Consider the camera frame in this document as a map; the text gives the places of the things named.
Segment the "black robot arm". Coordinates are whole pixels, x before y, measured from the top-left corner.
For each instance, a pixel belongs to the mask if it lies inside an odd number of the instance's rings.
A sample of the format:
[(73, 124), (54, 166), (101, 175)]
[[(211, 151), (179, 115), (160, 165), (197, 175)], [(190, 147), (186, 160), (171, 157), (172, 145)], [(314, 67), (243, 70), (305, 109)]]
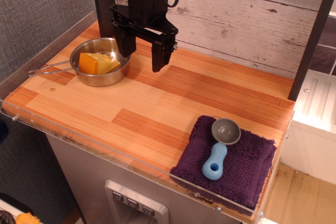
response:
[(178, 29), (166, 18), (169, 8), (178, 4), (175, 0), (128, 0), (128, 5), (113, 4), (113, 31), (118, 49), (126, 57), (136, 51), (136, 39), (152, 45), (152, 70), (159, 72), (169, 64), (172, 52), (177, 48)]

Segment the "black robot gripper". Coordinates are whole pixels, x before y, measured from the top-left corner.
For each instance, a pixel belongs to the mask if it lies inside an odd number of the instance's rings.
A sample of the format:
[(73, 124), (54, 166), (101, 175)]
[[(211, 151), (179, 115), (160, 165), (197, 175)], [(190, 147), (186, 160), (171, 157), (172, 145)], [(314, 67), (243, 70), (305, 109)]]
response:
[(136, 51), (136, 37), (152, 43), (152, 71), (159, 72), (169, 63), (177, 47), (178, 29), (166, 19), (168, 8), (175, 0), (128, 0), (128, 5), (112, 4), (114, 37), (123, 57)]

